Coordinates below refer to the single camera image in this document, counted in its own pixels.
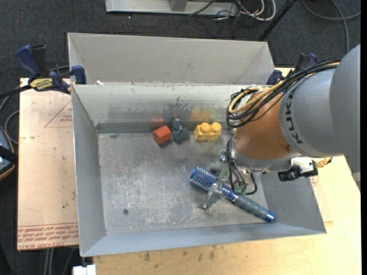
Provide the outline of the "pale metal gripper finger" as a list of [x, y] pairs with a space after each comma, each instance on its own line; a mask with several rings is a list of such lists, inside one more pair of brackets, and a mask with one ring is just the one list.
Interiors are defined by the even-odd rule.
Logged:
[[211, 206], [216, 203], [222, 196], [222, 189], [217, 183], [210, 186], [206, 198], [204, 200], [203, 209], [209, 210]]

